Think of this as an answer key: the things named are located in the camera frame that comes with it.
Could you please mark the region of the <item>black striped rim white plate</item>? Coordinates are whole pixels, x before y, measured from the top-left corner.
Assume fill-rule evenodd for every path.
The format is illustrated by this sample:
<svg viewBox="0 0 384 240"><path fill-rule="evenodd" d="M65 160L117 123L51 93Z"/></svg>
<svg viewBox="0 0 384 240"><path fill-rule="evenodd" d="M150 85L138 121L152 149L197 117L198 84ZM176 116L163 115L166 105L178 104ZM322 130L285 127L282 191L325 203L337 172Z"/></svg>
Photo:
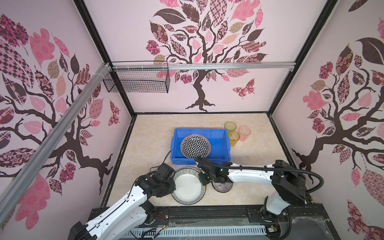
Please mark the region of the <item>black striped rim white plate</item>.
<svg viewBox="0 0 384 240"><path fill-rule="evenodd" d="M205 195L207 187L202 185L197 168L186 167L176 171L174 175L175 191L172 197L182 205L194 205Z"/></svg>

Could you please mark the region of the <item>floral pattern plate orange rim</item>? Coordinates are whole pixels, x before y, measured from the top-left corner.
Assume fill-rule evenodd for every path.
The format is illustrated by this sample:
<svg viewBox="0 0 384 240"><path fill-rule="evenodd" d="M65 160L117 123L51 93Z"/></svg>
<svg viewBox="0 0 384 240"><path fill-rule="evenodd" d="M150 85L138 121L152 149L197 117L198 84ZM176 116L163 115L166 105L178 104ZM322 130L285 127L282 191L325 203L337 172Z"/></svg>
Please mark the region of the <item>floral pattern plate orange rim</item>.
<svg viewBox="0 0 384 240"><path fill-rule="evenodd" d="M201 135L190 135L181 142L181 152L187 159L205 158L211 153L211 143Z"/></svg>

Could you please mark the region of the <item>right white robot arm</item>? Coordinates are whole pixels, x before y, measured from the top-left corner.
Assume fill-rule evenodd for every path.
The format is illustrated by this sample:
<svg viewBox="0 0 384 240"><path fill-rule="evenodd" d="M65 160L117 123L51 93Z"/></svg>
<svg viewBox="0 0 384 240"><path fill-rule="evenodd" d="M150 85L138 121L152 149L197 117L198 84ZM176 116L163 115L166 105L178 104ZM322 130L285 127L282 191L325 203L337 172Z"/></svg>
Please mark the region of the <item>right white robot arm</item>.
<svg viewBox="0 0 384 240"><path fill-rule="evenodd" d="M207 158L195 158L200 182L224 185L226 183L249 182L271 186L275 189L267 196L261 208L261 216L271 222L287 207L306 204L306 177L297 169L290 167L285 161L276 160L273 165L257 167L242 166L233 163L219 165Z"/></svg>

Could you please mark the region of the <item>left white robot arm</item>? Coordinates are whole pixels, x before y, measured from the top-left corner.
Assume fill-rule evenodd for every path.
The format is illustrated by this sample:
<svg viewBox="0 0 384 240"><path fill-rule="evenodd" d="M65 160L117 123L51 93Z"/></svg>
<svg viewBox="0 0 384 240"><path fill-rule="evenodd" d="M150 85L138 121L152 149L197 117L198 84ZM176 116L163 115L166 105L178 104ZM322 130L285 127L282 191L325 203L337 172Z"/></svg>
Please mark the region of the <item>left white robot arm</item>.
<svg viewBox="0 0 384 240"><path fill-rule="evenodd" d="M175 170L167 165L136 179L131 190L107 210L85 224L77 222L70 229L69 240L118 240L146 223L151 224L157 208L149 201L176 190Z"/></svg>

